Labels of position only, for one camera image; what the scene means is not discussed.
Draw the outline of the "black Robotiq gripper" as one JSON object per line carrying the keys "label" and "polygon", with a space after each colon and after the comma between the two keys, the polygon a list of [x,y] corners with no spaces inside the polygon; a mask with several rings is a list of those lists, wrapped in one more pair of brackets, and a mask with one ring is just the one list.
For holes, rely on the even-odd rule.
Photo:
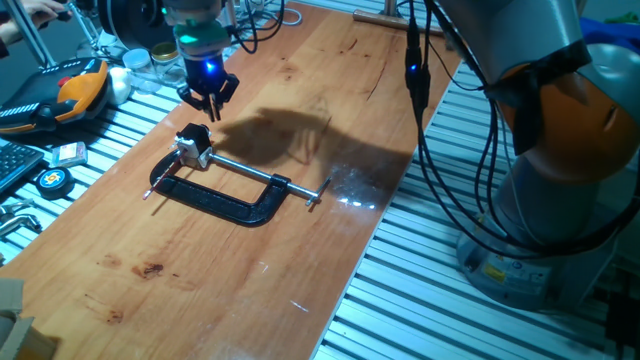
{"label": "black Robotiq gripper", "polygon": [[[219,121],[220,111],[231,100],[239,79],[235,74],[226,73],[221,54],[200,60],[185,59],[184,63],[189,86],[179,87],[178,96],[195,110],[205,113],[211,122]],[[211,94],[214,94],[214,107]]]}

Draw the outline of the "bare person hand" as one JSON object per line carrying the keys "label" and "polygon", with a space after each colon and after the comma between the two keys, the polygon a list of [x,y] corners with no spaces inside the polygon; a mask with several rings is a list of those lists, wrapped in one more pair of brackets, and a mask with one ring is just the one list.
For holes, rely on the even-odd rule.
{"label": "bare person hand", "polygon": [[57,19],[61,13],[67,11],[66,1],[21,0],[21,4],[38,29],[45,27],[49,22]]}

